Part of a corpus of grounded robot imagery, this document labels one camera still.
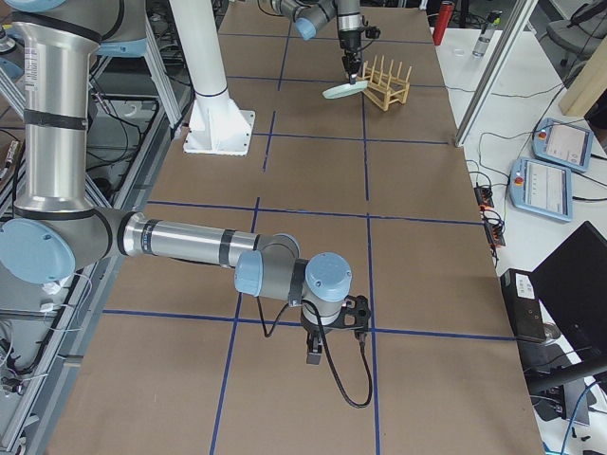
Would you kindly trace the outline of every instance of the blue cable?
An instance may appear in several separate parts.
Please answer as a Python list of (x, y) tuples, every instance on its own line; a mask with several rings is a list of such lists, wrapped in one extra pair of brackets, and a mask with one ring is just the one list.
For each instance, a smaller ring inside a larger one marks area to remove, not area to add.
[(576, 415), (578, 415), (579, 404), (581, 403), (581, 400), (584, 399), (584, 397), (588, 394), (590, 389), (595, 387), (596, 384), (601, 384), (601, 383), (602, 383), (602, 381), (595, 381), (592, 384), (587, 385), (586, 388), (584, 389), (584, 391), (579, 395), (578, 402), (576, 403), (576, 406), (573, 409), (573, 414), (571, 414), (571, 419), (569, 420), (569, 425), (567, 426), (567, 431), (565, 431), (565, 437), (562, 440), (561, 452), (559, 455), (565, 454), (565, 447), (567, 446), (567, 438), (569, 438), (569, 432), (571, 431), (571, 428), (573, 427), (573, 423), (576, 420)]

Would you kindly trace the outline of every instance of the white label sticker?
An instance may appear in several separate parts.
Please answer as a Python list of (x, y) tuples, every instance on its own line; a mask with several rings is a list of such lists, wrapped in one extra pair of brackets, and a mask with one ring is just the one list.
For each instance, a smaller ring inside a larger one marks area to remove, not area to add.
[(33, 47), (26, 47), (26, 90), (38, 90), (38, 51)]
[(516, 277), (516, 294), (523, 299), (535, 299), (533, 285), (526, 275), (520, 273), (515, 274)]

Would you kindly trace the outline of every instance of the white table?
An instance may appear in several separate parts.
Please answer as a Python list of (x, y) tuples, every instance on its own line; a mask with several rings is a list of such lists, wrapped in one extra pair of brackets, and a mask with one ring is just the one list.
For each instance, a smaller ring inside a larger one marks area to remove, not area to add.
[[(458, 124), (466, 112), (472, 93), (453, 88), (474, 90), (487, 65), (490, 53), (497, 44), (499, 33), (497, 32), (493, 37), (487, 54), (482, 59), (474, 58), (471, 55), (471, 50), (478, 38), (478, 30), (449, 28), (442, 45), (436, 49), (446, 86), (451, 87), (451, 108)], [(560, 82), (559, 76), (543, 53), (536, 37), (531, 32), (524, 32), (514, 46), (506, 68), (493, 87), (493, 93), (530, 95), (554, 87)], [(483, 132), (491, 132), (504, 137), (530, 132), (558, 90), (555, 88), (548, 93), (529, 99), (491, 95), (467, 138), (466, 157), (476, 162), (479, 161), (479, 138)], [(558, 101), (564, 93), (565, 90), (559, 94), (545, 117), (565, 121), (576, 119), (567, 118), (561, 114)], [(483, 164), (509, 174), (511, 165), (519, 153), (521, 156), (532, 156), (530, 143), (524, 146), (527, 136), (503, 140), (485, 135), (482, 141)], [(593, 153), (605, 155), (596, 140), (593, 144)], [(469, 163), (469, 167), (471, 171), (476, 170), (473, 163)], [(498, 173), (482, 168), (481, 172), (486, 173), (494, 184), (506, 182), (506, 178)], [(607, 162), (593, 158), (587, 175), (607, 182)], [(475, 174), (471, 178), (472, 181), (476, 181)], [(486, 183), (486, 179), (479, 176), (479, 183)], [(607, 197), (607, 189), (576, 175), (573, 179), (573, 190), (575, 195), (582, 197)], [(493, 192), (496, 209), (506, 218), (506, 247), (498, 250), (500, 258), (496, 270), (498, 275), (511, 267), (533, 270), (585, 220), (590, 220), (603, 235), (607, 236), (607, 202), (595, 204), (575, 202), (573, 222), (560, 223), (514, 208), (508, 197), (505, 200), (504, 186), (494, 187)], [(561, 347), (566, 352), (571, 350), (566, 341), (561, 343)], [(579, 361), (576, 355), (570, 355), (570, 359), (573, 362)], [(600, 396), (600, 392), (597, 392), (596, 395), (599, 395), (596, 407), (607, 410), (607, 403)], [(570, 437), (567, 453), (581, 454), (584, 449), (607, 453), (607, 416), (591, 413), (590, 419), (590, 428), (576, 427), (579, 436), (589, 434), (592, 438), (586, 443), (582, 443), (579, 438)], [(566, 422), (557, 420), (546, 423), (539, 417), (537, 420), (543, 440), (550, 449), (559, 451)]]

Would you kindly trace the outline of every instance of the brown table surface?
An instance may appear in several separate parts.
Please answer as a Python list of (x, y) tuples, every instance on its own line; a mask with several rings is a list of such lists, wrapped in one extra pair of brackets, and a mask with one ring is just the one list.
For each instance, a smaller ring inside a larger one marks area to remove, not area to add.
[[(413, 66), (386, 114), (322, 98), (342, 79), (334, 25), (304, 43), (230, 4), (220, 42), (232, 97), (257, 113), (250, 151), (185, 155), (176, 140), (146, 212), (347, 258), (374, 311), (371, 406), (344, 403), (325, 359), (305, 364), (297, 310), (264, 339), (228, 271), (127, 259), (48, 454), (543, 453), (425, 14), (364, 13), (382, 27), (365, 57)], [(358, 344), (329, 343), (361, 399)]]

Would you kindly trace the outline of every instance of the black electronic device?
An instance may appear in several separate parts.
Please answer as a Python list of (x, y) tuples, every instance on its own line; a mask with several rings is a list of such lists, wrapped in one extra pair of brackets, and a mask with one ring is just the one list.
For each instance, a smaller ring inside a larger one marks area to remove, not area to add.
[(523, 341), (543, 343), (546, 335), (542, 311), (529, 272), (509, 268), (500, 278), (500, 284), (514, 336)]
[(581, 350), (580, 364), (551, 374), (543, 384), (594, 375), (607, 391), (607, 240), (586, 221), (529, 278), (573, 349)]

